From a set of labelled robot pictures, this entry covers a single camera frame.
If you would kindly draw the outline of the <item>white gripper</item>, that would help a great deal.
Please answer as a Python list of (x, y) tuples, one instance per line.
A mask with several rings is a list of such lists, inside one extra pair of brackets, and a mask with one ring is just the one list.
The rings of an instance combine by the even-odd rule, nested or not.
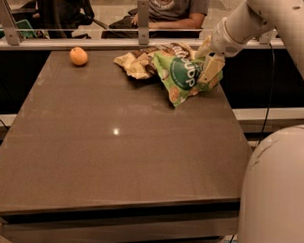
[(243, 44), (238, 43), (228, 34), (226, 23), (227, 18), (224, 17), (215, 26), (211, 36), (208, 35), (195, 52), (196, 58), (205, 57), (198, 83), (209, 83), (225, 66), (224, 57), (234, 57), (244, 48)]

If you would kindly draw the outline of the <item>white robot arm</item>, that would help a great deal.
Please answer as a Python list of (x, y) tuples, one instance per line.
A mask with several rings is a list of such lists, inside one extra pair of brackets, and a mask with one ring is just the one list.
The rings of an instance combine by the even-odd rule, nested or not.
[[(245, 0), (203, 41), (197, 57), (233, 57), (276, 30), (304, 80), (304, 0)], [(266, 137), (254, 150), (240, 196), (238, 243), (304, 243), (304, 125)]]

